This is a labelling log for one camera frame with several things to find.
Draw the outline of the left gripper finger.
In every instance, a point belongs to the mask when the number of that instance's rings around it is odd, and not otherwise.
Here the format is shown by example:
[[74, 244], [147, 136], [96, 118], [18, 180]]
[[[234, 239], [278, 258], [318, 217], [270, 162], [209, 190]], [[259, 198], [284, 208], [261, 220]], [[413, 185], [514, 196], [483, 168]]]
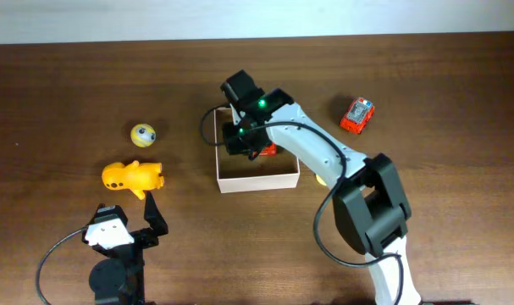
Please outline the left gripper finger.
[[150, 191], [146, 192], [144, 220], [150, 225], [156, 236], [164, 236], [169, 233], [167, 222], [158, 210]]
[[100, 204], [91, 218], [89, 225], [99, 224], [112, 219], [120, 219], [123, 225], [127, 225], [128, 223], [128, 218], [119, 205], [106, 207]]

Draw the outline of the red toy police car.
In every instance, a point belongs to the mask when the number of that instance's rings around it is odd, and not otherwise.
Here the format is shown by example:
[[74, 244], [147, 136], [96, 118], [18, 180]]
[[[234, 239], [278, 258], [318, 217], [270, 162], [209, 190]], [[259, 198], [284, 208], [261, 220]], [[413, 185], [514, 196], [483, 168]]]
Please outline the red toy police car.
[[352, 134], [362, 133], [374, 114], [374, 104], [364, 97], [357, 97], [340, 121], [340, 127]]

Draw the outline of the red toy fire truck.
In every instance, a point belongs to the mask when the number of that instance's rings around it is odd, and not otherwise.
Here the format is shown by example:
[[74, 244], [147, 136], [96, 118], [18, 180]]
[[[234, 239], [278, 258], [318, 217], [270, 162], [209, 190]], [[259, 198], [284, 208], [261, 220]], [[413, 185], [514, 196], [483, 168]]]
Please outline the red toy fire truck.
[[272, 157], [277, 154], [277, 147], [274, 143], [269, 146], [266, 146], [261, 152], [260, 156]]

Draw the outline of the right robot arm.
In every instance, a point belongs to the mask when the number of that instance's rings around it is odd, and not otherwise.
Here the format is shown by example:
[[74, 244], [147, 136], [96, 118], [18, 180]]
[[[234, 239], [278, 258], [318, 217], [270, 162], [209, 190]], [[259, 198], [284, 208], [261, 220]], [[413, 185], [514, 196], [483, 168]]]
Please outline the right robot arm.
[[419, 304], [406, 257], [406, 222], [410, 204], [394, 163], [380, 153], [373, 158], [333, 138], [315, 124], [281, 89], [265, 92], [243, 70], [230, 76], [221, 90], [232, 110], [233, 128], [224, 134], [228, 153], [250, 160], [272, 144], [302, 161], [329, 188], [312, 225], [323, 253], [340, 265], [347, 262], [326, 248], [318, 227], [324, 209], [333, 207], [341, 237], [364, 257], [377, 304]]

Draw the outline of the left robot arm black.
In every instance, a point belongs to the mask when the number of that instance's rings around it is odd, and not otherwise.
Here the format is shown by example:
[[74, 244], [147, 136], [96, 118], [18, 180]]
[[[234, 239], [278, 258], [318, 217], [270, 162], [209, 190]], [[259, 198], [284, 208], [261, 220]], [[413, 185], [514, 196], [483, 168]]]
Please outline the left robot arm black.
[[143, 251], [156, 247], [169, 233], [168, 225], [149, 191], [145, 192], [146, 228], [129, 231], [119, 205], [100, 204], [82, 234], [82, 241], [106, 258], [89, 275], [96, 305], [145, 305]]

